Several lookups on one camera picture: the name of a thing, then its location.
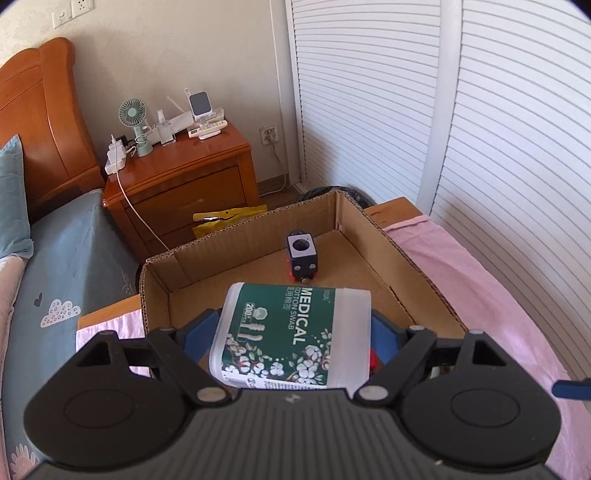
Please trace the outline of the wooden nightstand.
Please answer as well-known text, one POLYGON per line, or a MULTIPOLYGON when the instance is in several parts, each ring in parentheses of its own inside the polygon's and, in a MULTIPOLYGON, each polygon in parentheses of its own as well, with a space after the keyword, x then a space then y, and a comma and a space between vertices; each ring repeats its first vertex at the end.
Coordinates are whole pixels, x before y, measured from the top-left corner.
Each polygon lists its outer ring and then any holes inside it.
POLYGON ((192 241, 195 213, 259 205, 252 146, 233 125, 204 141, 186 133, 129 159, 103 206, 139 261, 192 241))

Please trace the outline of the blue pillow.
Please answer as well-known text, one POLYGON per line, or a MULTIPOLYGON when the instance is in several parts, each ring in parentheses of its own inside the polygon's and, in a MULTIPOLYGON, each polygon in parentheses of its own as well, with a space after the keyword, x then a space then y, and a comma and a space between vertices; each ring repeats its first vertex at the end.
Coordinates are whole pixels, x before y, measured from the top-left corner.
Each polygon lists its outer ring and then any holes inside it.
POLYGON ((34 253, 24 182, 24 156, 19 135, 1 149, 1 257, 30 259, 34 253))

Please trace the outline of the white box on nightstand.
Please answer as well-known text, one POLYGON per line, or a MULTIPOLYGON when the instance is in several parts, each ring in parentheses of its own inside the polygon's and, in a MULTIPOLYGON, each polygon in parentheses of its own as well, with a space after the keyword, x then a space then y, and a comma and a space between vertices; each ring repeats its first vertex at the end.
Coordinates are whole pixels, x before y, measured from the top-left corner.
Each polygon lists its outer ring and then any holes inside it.
MULTIPOLYGON (((189 111, 182 112, 181 114, 179 114, 171 119, 168 119, 168 118, 166 118, 166 119, 170 123, 170 127, 172 129, 174 137, 176 136, 177 133, 181 132, 182 130, 188 129, 194 123, 192 113, 189 111)), ((150 131, 147 135, 147 139, 151 144, 160 143, 156 124, 150 129, 150 131)))

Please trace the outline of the white power strip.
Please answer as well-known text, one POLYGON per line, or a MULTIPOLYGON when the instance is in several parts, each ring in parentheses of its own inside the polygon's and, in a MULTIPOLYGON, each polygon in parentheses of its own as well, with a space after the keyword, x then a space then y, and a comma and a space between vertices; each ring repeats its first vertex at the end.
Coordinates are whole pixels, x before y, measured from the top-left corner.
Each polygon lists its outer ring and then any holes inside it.
POLYGON ((116 139, 114 136, 111 137, 104 166, 107 175, 116 174, 126 166, 129 151, 130 148, 121 139, 116 139))

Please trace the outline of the wall socket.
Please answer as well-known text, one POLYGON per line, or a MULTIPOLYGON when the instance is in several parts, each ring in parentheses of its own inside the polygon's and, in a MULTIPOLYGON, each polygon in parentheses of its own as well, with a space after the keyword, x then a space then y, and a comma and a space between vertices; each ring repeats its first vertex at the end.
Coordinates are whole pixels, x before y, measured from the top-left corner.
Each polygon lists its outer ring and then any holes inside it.
POLYGON ((264 126, 259 129, 260 143, 263 146, 276 144, 280 141, 276 125, 264 126))

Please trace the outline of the black toy train car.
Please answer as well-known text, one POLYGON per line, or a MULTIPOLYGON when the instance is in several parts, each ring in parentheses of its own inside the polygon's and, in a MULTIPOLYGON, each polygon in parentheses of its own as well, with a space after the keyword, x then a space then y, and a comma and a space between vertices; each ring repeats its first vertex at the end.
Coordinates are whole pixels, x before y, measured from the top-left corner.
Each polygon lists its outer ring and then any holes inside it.
POLYGON ((310 233, 296 230, 287 235, 287 258, 294 280, 305 283, 314 279, 318 272, 318 251, 310 233))

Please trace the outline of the yellow bag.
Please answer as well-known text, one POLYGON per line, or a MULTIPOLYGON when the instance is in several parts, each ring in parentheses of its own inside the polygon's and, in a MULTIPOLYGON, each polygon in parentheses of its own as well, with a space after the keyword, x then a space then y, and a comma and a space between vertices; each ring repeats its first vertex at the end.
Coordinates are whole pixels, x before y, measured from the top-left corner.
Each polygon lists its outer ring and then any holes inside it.
POLYGON ((195 213, 192 231, 196 238, 204 237, 212 232, 222 230, 242 220, 256 217, 267 212, 266 205, 253 207, 231 208, 228 210, 195 213))

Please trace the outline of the white cotton swab box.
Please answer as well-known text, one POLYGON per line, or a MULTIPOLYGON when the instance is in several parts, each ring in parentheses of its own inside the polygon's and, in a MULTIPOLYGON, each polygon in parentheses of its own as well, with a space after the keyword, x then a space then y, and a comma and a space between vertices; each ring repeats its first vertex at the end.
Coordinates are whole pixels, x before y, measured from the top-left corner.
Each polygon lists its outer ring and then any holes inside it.
POLYGON ((238 389, 343 388, 370 377, 368 290, 239 282, 209 349, 211 375, 238 389))

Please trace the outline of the small screen device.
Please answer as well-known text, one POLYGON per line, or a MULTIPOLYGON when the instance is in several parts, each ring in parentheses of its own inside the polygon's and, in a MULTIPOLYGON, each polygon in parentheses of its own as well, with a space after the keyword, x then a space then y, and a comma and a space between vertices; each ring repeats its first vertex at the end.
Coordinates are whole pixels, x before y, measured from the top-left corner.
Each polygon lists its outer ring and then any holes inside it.
POLYGON ((205 91, 191 93, 188 88, 184 89, 185 96, 195 123, 206 121, 213 112, 211 100, 205 91))

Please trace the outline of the red toy locomotive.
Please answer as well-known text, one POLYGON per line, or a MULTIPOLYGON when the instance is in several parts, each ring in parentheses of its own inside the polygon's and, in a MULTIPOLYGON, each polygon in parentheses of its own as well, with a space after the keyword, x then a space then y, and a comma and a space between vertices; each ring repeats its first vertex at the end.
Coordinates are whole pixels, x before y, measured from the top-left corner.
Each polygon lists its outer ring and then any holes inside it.
POLYGON ((383 365, 377 352, 374 349, 370 349, 370 374, 374 375, 383 365))

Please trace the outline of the green desk fan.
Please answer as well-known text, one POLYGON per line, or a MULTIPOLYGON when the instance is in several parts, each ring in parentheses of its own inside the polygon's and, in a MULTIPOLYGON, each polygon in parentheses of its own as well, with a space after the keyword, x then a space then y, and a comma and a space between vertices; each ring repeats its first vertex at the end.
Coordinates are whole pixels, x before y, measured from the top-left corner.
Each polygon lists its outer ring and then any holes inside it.
POLYGON ((123 126, 133 130, 135 149, 138 157, 147 156, 153 150, 152 144, 147 138, 147 128, 145 125, 146 116, 147 107, 145 103, 138 98, 125 100, 119 106, 119 121, 123 126))

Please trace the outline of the cardboard box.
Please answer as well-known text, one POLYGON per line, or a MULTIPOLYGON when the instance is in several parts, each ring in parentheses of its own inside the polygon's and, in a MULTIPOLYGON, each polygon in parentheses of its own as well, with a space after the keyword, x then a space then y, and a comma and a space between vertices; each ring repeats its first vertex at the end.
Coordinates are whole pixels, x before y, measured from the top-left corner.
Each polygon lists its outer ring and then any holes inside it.
POLYGON ((145 332, 180 328, 222 306, 236 282, 293 285, 287 235, 314 237, 311 285, 369 290, 373 306, 401 327, 422 325, 442 338, 467 328, 435 283, 356 205, 331 192, 276 209, 147 259, 139 291, 145 332))

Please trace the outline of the blue bed sheet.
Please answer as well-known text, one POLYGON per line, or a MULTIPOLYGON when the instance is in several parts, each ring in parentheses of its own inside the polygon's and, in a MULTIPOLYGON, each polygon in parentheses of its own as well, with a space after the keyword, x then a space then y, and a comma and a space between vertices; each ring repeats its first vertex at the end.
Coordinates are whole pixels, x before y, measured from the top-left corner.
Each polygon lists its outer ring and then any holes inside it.
POLYGON ((138 263, 102 193, 70 201, 31 227, 34 254, 16 296, 1 366, 1 476, 22 479, 42 456, 23 426, 26 405, 76 351, 80 317, 136 294, 138 263))

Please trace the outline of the pink pillow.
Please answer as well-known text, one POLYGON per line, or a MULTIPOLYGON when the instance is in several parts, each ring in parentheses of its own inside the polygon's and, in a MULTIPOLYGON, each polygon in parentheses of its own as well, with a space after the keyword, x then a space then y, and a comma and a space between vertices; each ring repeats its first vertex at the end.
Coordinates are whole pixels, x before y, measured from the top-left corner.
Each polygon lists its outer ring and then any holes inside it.
POLYGON ((8 255, 0 261, 0 341, 1 365, 4 365, 14 305, 27 261, 8 255))

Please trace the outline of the white remote control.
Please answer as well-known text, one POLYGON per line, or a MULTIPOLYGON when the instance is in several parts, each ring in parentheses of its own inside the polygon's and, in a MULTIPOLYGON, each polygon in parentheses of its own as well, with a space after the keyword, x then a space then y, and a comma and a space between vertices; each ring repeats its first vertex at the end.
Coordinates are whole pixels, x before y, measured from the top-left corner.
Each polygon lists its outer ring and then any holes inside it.
POLYGON ((221 131, 228 127, 228 121, 218 120, 207 123, 199 123, 187 130, 189 138, 198 138, 199 140, 206 140, 216 135, 221 134, 221 131))

